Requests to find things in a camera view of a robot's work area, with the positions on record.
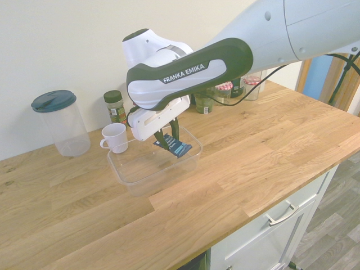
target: cabinet door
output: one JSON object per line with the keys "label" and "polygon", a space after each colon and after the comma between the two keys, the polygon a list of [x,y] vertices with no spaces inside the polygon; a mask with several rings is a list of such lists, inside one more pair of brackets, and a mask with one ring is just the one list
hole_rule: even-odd
{"label": "cabinet door", "polygon": [[257,235],[251,242],[229,255],[225,259],[225,264],[231,266],[232,270],[283,269],[286,265],[282,261],[291,240],[296,237],[298,228],[305,222],[313,205],[314,200],[300,208],[289,219],[273,227],[268,227],[267,230]]}

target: wooden door frame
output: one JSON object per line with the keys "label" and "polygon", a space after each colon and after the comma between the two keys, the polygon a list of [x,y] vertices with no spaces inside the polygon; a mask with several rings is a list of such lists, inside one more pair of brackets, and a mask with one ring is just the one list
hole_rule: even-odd
{"label": "wooden door frame", "polygon": [[[309,74],[311,62],[312,60],[305,60],[301,65],[298,83],[295,88],[295,90],[299,93],[303,93],[304,91],[304,86]],[[357,66],[360,65],[360,57],[356,60],[355,64]],[[343,73],[344,65],[345,62],[343,60],[333,57],[324,85],[321,90],[321,94],[319,98],[320,101],[327,104],[329,103],[329,99],[333,91],[335,90],[335,87],[339,81],[341,74]],[[360,85],[360,76],[358,76],[358,74],[354,69],[350,69],[347,72],[337,95],[335,96],[336,102],[334,107],[340,110],[347,111],[349,109],[349,106],[353,100],[353,97],[355,96],[355,93],[359,85]]]}

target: oak worktop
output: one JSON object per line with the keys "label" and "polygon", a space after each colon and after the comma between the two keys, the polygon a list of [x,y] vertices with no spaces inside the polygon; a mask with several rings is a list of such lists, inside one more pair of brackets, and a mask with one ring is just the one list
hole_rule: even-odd
{"label": "oak worktop", "polygon": [[177,269],[360,149],[360,119],[267,82],[257,101],[192,106],[198,167],[133,197],[100,148],[54,145],[0,161],[0,269]]}

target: transparent plastic box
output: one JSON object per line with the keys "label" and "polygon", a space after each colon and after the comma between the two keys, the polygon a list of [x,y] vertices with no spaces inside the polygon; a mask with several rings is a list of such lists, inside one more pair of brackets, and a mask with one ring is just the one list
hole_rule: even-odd
{"label": "transparent plastic box", "polygon": [[[171,127],[163,128],[163,133],[171,135]],[[143,142],[129,140],[125,152],[115,154],[109,151],[107,160],[118,182],[127,186],[133,196],[150,196],[175,184],[175,179],[196,168],[203,151],[202,144],[183,127],[179,128],[179,139],[192,145],[192,149],[179,159],[154,145],[156,139],[151,136]]]}

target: wooden floor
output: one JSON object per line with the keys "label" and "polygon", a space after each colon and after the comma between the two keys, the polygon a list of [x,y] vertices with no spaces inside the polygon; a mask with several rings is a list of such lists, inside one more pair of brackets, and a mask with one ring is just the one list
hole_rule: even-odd
{"label": "wooden floor", "polygon": [[292,261],[304,270],[360,270],[360,152],[338,167]]}

